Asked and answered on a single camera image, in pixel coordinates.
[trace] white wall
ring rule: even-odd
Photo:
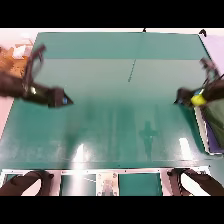
[[[198,34],[202,28],[147,28],[147,32]],[[208,35],[223,35],[223,28],[204,28]],[[35,41],[38,32],[141,32],[143,28],[0,28],[0,45],[9,49],[21,43],[21,34]]]

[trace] metal frame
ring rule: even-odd
[[[210,175],[208,166],[199,166],[199,167],[178,167],[178,168],[191,168],[196,172],[205,172]],[[172,195],[172,189],[169,183],[169,178],[167,172],[173,168],[140,168],[140,169],[86,169],[86,170],[47,170],[49,173],[55,175],[54,182],[52,184],[52,189],[50,195],[59,196],[61,176],[64,175],[88,175],[88,174],[102,174],[102,173],[117,173],[119,174],[141,174],[141,173],[159,173],[161,180],[161,187],[163,196]],[[16,174],[24,175],[31,170],[14,170],[14,169],[3,169],[0,174],[0,187],[5,183],[7,175]]]

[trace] green table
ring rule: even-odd
[[[208,55],[197,35],[41,33],[35,47],[41,43],[47,51],[36,81],[64,87],[75,104],[55,110],[15,101],[2,168],[222,166],[222,156],[204,152],[194,112],[172,104],[179,87],[204,81],[199,60]]]

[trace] black clip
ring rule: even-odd
[[[205,29],[202,29],[202,30],[199,32],[199,34],[203,34],[205,37],[207,37],[207,33],[206,33]]]

